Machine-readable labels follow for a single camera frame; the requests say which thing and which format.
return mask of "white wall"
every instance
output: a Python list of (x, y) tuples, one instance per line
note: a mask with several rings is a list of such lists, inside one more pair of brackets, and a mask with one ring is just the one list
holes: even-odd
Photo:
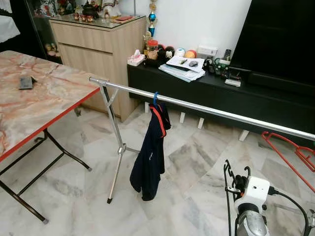
[[(199, 44), (234, 51), (251, 0), (157, 0), (154, 38), (165, 46), (196, 50)], [(137, 15), (149, 15), (150, 0), (136, 0)], [(123, 14), (133, 15), (133, 0), (120, 0)]]

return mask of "blue hanger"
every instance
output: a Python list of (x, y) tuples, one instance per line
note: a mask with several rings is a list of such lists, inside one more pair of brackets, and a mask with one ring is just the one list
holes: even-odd
[(157, 107), (157, 95), (158, 95), (158, 92), (155, 92), (154, 97), (153, 97), (153, 105), (155, 107)]

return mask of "black television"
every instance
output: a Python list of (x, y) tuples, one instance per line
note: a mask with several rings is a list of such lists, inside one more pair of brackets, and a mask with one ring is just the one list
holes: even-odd
[(246, 81), (315, 95), (314, 0), (252, 0), (231, 68)]

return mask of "black leg support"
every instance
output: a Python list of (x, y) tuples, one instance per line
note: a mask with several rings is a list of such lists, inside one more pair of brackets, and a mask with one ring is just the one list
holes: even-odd
[(31, 207), (29, 204), (27, 204), (22, 198), (20, 198), (20, 195), (23, 194), (36, 180), (38, 180), (39, 177), (41, 177), (49, 168), (51, 168), (60, 158), (62, 158), (63, 155), (68, 155), (72, 159), (79, 162), (81, 165), (83, 165), (86, 169), (89, 171), (92, 170), (91, 167), (89, 167), (86, 163), (81, 161), (76, 156), (72, 155), (70, 152), (65, 150), (55, 139), (51, 134), (47, 131), (47, 129), (44, 130), (44, 138), (36, 138), (35, 142), (37, 142), (33, 147), (31, 147), (29, 150), (27, 150), (25, 153), (23, 153), (19, 158), (17, 158), (15, 161), (13, 161), (10, 165), (8, 165), (6, 168), (4, 168), (2, 171), (0, 171), (0, 175), (5, 173), (7, 170), (9, 170), (12, 166), (14, 166), (18, 161), (20, 161), (23, 157), (25, 157), (27, 154), (29, 154), (32, 150), (34, 150), (36, 147), (38, 147), (42, 142), (44, 142), (47, 138), (49, 138), (61, 151), (62, 153), (53, 160), (43, 171), (41, 171), (35, 178), (33, 178), (18, 194), (13, 192), (8, 186), (6, 186), (1, 180), (0, 180), (0, 187), (3, 188), (8, 194), (10, 194), (15, 200), (17, 200), (22, 206), (24, 206), (27, 210), (29, 210), (33, 215), (35, 215), (41, 222), (44, 224), (48, 223), (48, 220), (39, 214), (33, 207)]
[(15, 200), (17, 200), (22, 206), (29, 210), (34, 216), (36, 216), (44, 224), (48, 223), (48, 220), (39, 214), (33, 207), (27, 204), (22, 198), (16, 195), (8, 186), (6, 186), (2, 181), (0, 181), (0, 187), (3, 188), (8, 194), (10, 194)]
[(64, 154), (68, 155), (69, 157), (71, 157), (72, 159), (76, 160), (77, 162), (79, 162), (81, 165), (83, 165), (85, 168), (88, 169), (88, 171), (91, 171), (92, 168), (89, 167), (85, 162), (83, 162), (82, 160), (80, 160), (79, 158), (77, 158), (76, 156), (72, 155), (70, 152), (68, 152), (67, 150), (65, 150), (58, 142), (57, 140), (51, 136), (51, 134), (48, 132), (47, 129), (44, 130), (44, 134), (47, 135), (47, 137), (60, 149), (60, 151), (62, 151)]

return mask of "jacket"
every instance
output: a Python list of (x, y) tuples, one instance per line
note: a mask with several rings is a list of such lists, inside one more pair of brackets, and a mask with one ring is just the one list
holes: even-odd
[(130, 175), (132, 187), (140, 192), (144, 201), (152, 200), (158, 190), (160, 174), (165, 172), (163, 140), (171, 124), (165, 104), (150, 104), (151, 121), (140, 153)]

